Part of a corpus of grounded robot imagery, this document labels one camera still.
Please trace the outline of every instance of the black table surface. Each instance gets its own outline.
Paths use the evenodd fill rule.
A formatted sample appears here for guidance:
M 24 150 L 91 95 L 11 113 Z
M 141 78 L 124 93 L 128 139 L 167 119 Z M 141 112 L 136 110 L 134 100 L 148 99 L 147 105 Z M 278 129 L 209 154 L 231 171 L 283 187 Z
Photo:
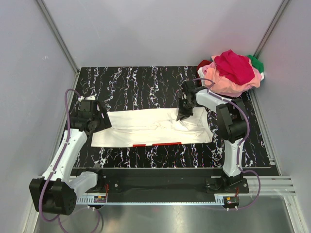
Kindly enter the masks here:
M 181 84 L 196 77 L 196 67 L 84 67 L 76 90 L 83 96 L 96 95 L 107 111 L 176 108 Z M 242 166 L 270 167 L 269 157 L 248 92 L 241 96 L 250 120 L 250 135 L 244 144 Z M 75 95 L 70 114 L 79 106 Z M 221 167 L 224 142 L 217 136 L 216 114 L 207 109 L 214 134 L 211 143 L 134 148 L 94 148 L 90 137 L 74 167 Z

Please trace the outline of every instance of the white towel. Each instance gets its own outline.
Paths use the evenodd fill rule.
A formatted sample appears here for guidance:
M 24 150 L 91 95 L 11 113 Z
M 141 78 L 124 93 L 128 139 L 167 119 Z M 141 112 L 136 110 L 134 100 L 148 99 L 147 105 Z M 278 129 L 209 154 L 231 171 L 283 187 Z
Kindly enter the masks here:
M 161 144 L 209 143 L 213 134 L 203 107 L 176 121 L 178 108 L 108 112 L 112 128 L 93 134 L 92 147 L 134 147 Z

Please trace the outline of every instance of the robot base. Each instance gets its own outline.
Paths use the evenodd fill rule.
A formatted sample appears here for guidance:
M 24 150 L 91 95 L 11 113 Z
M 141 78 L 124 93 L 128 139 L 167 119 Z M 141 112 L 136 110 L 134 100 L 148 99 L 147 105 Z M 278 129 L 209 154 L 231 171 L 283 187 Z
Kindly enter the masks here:
M 242 178 L 239 182 L 232 185 L 224 185 L 222 177 L 205 179 L 206 192 L 208 194 L 236 194 L 237 188 L 239 193 L 249 193 L 246 178 Z

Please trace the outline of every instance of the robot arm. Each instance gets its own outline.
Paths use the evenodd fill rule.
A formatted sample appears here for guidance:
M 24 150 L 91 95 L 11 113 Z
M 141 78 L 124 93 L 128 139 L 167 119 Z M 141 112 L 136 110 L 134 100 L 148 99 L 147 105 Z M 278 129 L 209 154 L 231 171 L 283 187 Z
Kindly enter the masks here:
M 70 215 L 74 210 L 76 200 L 87 190 L 97 186 L 98 175 L 94 172 L 82 172 L 80 176 L 69 182 L 71 170 L 78 153 L 89 136 L 93 133 L 110 128 L 111 123 L 108 114 L 95 97 L 81 100 L 77 116 L 70 117 L 70 139 L 66 142 L 68 131 L 65 130 L 61 145 L 41 178 L 32 179 L 29 189 L 36 211 L 39 209 L 39 198 L 46 179 L 53 172 L 47 189 L 43 196 L 42 210 L 45 213 Z M 57 168 L 55 164 L 63 150 Z
M 198 87 L 193 81 L 184 81 L 182 84 L 183 97 L 179 99 L 179 112 L 177 120 L 183 120 L 192 116 L 195 106 L 204 106 L 217 113 L 218 135 L 225 141 L 225 162 L 222 186 L 234 186 L 243 179 L 238 164 L 242 163 L 242 150 L 237 164 L 237 151 L 239 143 L 247 132 L 247 125 L 241 113 L 228 101 L 238 105 L 244 112 L 245 106 L 241 99 L 227 99 L 204 87 Z

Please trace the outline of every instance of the white wall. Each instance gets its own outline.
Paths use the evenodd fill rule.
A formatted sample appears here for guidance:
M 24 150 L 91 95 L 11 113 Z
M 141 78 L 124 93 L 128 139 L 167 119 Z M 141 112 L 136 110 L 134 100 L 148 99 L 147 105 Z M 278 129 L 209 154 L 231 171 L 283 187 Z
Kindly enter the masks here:
M 255 52 L 281 0 L 44 0 L 76 63 L 190 66 Z
M 311 1 L 292 1 L 260 60 L 265 81 L 256 90 L 277 157 L 290 175 L 305 219 L 311 216 Z
M 34 0 L 0 7 L 0 226 L 20 233 L 29 183 L 47 167 L 74 73 Z

